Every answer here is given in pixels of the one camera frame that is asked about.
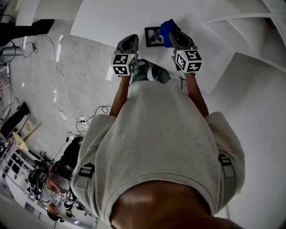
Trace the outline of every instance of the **blue cloth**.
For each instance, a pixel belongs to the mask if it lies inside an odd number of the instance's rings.
[[[163,36],[164,44],[166,48],[172,47],[169,33],[174,32],[176,30],[181,31],[181,29],[176,25],[173,19],[170,19],[169,21],[165,21],[163,24],[161,24],[161,29],[158,31],[158,33],[161,36]]]

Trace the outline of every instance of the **framed photo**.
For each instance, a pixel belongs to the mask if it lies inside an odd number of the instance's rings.
[[[145,38],[147,47],[165,46],[164,39],[158,34],[161,27],[145,28]]]

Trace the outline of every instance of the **white table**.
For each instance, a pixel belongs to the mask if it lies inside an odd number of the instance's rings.
[[[202,90],[211,93],[230,63],[234,51],[201,24],[209,0],[84,0],[71,34],[113,47],[131,34],[139,36],[139,56],[170,72],[177,72],[172,48],[145,44],[145,27],[160,26],[174,19],[182,31],[194,40],[204,64],[197,74]]]

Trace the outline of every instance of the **equipment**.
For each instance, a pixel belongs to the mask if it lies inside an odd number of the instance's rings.
[[[115,75],[129,76],[137,65],[139,37],[136,34],[124,38],[118,43],[112,55],[111,66]]]
[[[178,30],[170,32],[169,36],[174,48],[175,56],[172,58],[177,70],[183,70],[184,73],[198,72],[203,61],[192,38]]]

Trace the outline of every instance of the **gray sweatshirt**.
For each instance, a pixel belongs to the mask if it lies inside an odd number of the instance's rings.
[[[244,153],[221,113],[206,118],[175,80],[140,81],[113,117],[97,115],[82,142],[71,187],[81,202],[109,226],[112,206],[131,187],[151,180],[184,184],[206,200],[212,215],[222,209],[220,151],[236,174],[235,191],[244,183]],[[92,178],[79,176],[87,163]]]

